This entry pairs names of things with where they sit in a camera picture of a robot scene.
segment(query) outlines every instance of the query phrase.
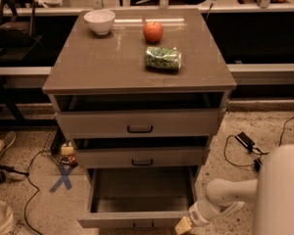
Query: tape x mark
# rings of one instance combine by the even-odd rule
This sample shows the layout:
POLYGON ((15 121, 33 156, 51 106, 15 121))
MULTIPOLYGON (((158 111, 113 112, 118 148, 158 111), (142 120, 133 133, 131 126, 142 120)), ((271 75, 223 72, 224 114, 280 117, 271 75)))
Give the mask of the tape x mark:
POLYGON ((72 184, 70 182, 69 175, 74 170, 75 167, 76 167, 76 165, 70 166, 68 169, 66 169, 64 166, 59 166, 59 171, 61 173, 61 177, 55 183, 55 185, 52 186, 52 188, 49 190, 49 192, 54 193, 60 187, 60 185, 62 183, 64 183, 66 185, 66 188, 68 190, 70 190, 72 188, 72 184))

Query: green package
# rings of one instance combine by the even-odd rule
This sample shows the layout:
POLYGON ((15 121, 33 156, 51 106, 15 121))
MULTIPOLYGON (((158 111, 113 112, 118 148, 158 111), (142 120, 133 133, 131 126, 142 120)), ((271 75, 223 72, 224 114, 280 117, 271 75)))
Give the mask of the green package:
POLYGON ((181 53, 175 49, 148 47, 145 62, 147 67, 166 71, 178 71, 181 63, 181 53))

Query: black cable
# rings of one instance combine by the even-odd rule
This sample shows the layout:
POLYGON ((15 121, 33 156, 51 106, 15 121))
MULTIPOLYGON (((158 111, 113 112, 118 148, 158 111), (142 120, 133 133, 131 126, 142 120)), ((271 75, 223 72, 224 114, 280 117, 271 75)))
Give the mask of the black cable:
POLYGON ((259 149, 258 147, 253 147, 252 153, 254 153, 256 155, 260 155, 260 156, 262 156, 262 155, 268 155, 269 154, 269 153, 262 152, 262 150, 259 149))
MULTIPOLYGON (((29 170, 30 170, 30 168, 31 168, 31 166, 32 166, 32 164, 33 164, 33 162, 34 162, 34 160, 35 160, 35 159, 37 158, 37 156, 38 156, 39 154, 41 154, 41 153, 42 153, 42 151, 40 151, 39 153, 37 153, 37 154, 32 158, 32 160, 31 160, 30 163, 29 163, 29 166, 28 166, 27 172, 29 172, 29 170)), ((27 216, 26 216, 27 206, 28 206, 28 204, 30 203, 30 201, 31 201, 31 200, 32 200, 32 199, 38 194, 38 192, 40 191, 40 189, 39 189, 36 185, 34 185, 34 184, 31 182, 29 176, 27 177, 27 180, 28 180, 29 184, 30 184, 32 187, 34 187, 34 188, 36 189, 36 192, 30 197, 30 199, 27 201, 27 203, 26 203, 26 205, 25 205, 25 207, 24 207, 24 220, 25 220, 26 224, 28 225, 28 227, 29 227, 31 230, 33 230, 34 232, 38 233, 39 235, 42 235, 42 233, 39 232, 39 231, 37 231, 35 228, 33 228, 33 227, 29 224, 29 222, 28 222, 28 220, 27 220, 27 216)))
POLYGON ((227 156, 226 156, 226 147, 227 147, 227 143, 228 143, 228 140, 231 138, 231 137, 235 137, 234 135, 229 135, 227 138, 226 138, 226 142, 225 142, 225 146, 224 146, 224 149, 223 149, 223 154, 224 154, 224 158, 225 160, 231 164, 231 165, 234 165, 234 166, 237 166, 237 167, 250 167, 250 166, 254 166, 255 164, 235 164, 233 162, 231 162, 227 156))
POLYGON ((213 6, 214 6, 214 3, 211 3, 209 9, 208 9, 208 13, 207 13, 207 16, 206 16, 206 24, 208 24, 208 17, 209 17, 209 14, 210 12, 212 11, 213 9, 213 6))
POLYGON ((282 144, 282 138, 283 138, 283 135, 284 135, 284 131, 285 131, 285 125, 286 123, 288 123, 290 120, 294 119, 294 116, 292 118, 290 118, 288 121, 286 121, 284 124, 283 124, 283 129, 282 129, 282 133, 280 135, 280 141, 278 143, 278 146, 281 146, 282 144))

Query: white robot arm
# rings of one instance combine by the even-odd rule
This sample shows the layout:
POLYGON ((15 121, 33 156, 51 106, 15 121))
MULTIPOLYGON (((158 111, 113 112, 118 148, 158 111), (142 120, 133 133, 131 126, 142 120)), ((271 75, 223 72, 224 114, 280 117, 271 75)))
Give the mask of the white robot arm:
POLYGON ((175 232, 180 235, 205 226, 214 218, 236 212, 245 202, 256 205, 253 234, 294 234, 294 145, 269 154, 258 179, 209 182, 206 196, 189 209, 189 216, 182 218, 175 232))

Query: apple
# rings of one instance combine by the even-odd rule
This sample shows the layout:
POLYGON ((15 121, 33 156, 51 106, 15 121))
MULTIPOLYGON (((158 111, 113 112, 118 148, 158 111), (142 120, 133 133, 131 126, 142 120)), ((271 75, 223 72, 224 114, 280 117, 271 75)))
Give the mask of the apple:
POLYGON ((151 43, 159 42, 163 32, 163 26, 159 22, 147 22, 143 28, 145 39, 151 43))

